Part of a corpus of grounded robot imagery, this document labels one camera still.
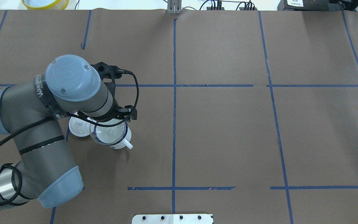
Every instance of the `wire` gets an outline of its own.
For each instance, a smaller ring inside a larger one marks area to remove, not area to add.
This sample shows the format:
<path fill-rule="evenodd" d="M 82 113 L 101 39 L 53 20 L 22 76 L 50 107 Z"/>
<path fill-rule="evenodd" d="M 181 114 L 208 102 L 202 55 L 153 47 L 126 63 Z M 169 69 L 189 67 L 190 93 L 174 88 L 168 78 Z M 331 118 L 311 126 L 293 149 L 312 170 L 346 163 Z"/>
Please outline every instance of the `wire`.
<path fill-rule="evenodd" d="M 76 9 L 77 9 L 77 6 L 78 6 L 78 4 L 79 4 L 79 1 L 80 1 L 80 0 L 78 0 L 77 4 L 75 5 L 74 10 L 76 10 Z"/>
<path fill-rule="evenodd" d="M 236 1 L 224 1 L 224 0 L 222 0 L 221 2 L 236 2 Z"/>
<path fill-rule="evenodd" d="M 136 83 L 136 100 L 135 100 L 135 104 L 133 105 L 133 108 L 132 108 L 131 112 L 122 121 L 120 121 L 120 122 L 118 122 L 116 124 L 106 125 L 106 124 L 99 124 L 99 123 L 96 123 L 96 122 L 93 122 L 93 121 L 89 121 L 88 119 L 86 119 L 86 118 L 84 118 L 82 116 L 78 116 L 76 114 L 67 113 L 67 115 L 69 117 L 74 117 L 74 118 L 77 118 L 77 119 L 81 119 L 81 120 L 83 120 L 85 122 L 91 123 L 91 124 L 99 126 L 99 127 L 105 127 L 105 128 L 115 127 L 115 126 L 120 125 L 121 123 L 124 123 L 127 120 L 130 120 L 130 116 L 132 116 L 133 111 L 135 111 L 136 106 L 137 106 L 137 102 L 139 100 L 139 84 L 138 84 L 137 78 L 136 78 L 136 76 L 135 76 L 135 74 L 133 72 L 128 71 L 128 70 L 124 70 L 124 72 L 122 74 L 130 74 L 130 75 L 132 75 L 133 79 L 135 80 L 135 83 Z"/>
<path fill-rule="evenodd" d="M 241 5 L 241 3 L 244 3 L 244 7 L 246 7 L 247 6 L 247 3 L 246 2 L 240 2 L 238 5 L 237 5 L 237 8 L 235 9 L 236 11 L 238 10 L 238 8 L 240 7 L 240 5 Z"/>
<path fill-rule="evenodd" d="M 208 1 L 211 1 L 211 8 L 212 8 L 212 2 L 213 2 L 213 8 L 216 7 L 216 5 L 215 5 L 215 0 L 206 0 L 206 1 L 204 1 L 203 4 L 201 5 L 200 10 L 201 10 L 202 7 L 205 5 L 205 3 L 207 3 Z"/>
<path fill-rule="evenodd" d="M 10 139 L 14 138 L 15 136 L 18 136 L 22 132 L 25 132 L 28 129 L 31 129 L 33 127 L 36 127 L 38 125 L 41 125 L 41 124 L 46 123 L 46 122 L 51 121 L 51 120 L 54 120 L 54 118 L 53 117 L 47 117 L 45 119 L 42 119 L 40 121 L 37 121 L 37 122 L 35 122 L 33 124 L 27 125 L 27 126 L 21 128 L 21 129 L 15 131 L 13 134 L 9 135 L 4 140 L 1 140 L 0 141 L 0 146 L 2 146 L 3 144 L 8 142 Z M 10 204 L 11 202 L 13 202 L 18 197 L 18 195 L 21 193 L 21 187 L 22 187 L 22 184 L 23 184 L 23 177 L 21 175 L 21 172 L 17 168 L 15 168 L 13 166 L 8 167 L 8 166 L 6 166 L 6 164 L 4 164 L 3 167 L 9 168 L 9 169 L 13 170 L 13 172 L 17 173 L 18 186 L 16 188 L 16 192 L 14 193 L 14 195 L 9 199 L 4 199 L 3 202 L 0 202 L 0 206 L 4 206 L 4 205 L 7 205 L 7 204 Z"/>
<path fill-rule="evenodd" d="M 193 8 L 193 7 L 191 7 L 191 6 L 186 6 L 186 7 L 184 7 L 184 8 L 192 8 L 192 9 L 196 10 L 195 8 Z"/>

